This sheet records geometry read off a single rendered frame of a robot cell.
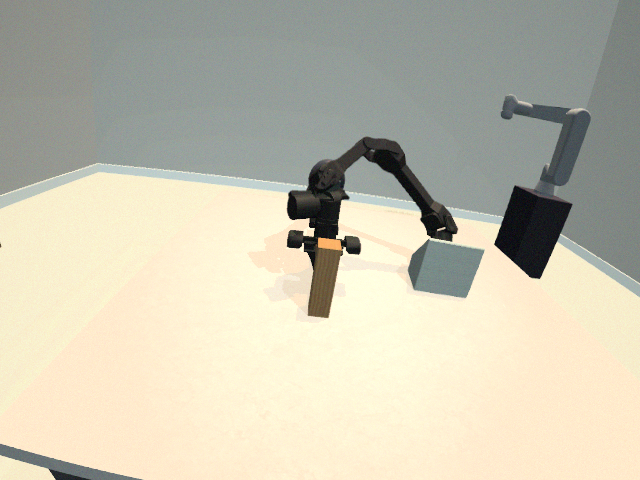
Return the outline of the dark brown wooden post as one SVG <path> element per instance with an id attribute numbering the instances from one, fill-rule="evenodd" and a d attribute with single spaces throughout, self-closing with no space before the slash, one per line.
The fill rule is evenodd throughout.
<path id="1" fill-rule="evenodd" d="M 340 240 L 318 238 L 307 316 L 329 318 L 341 251 Z"/>

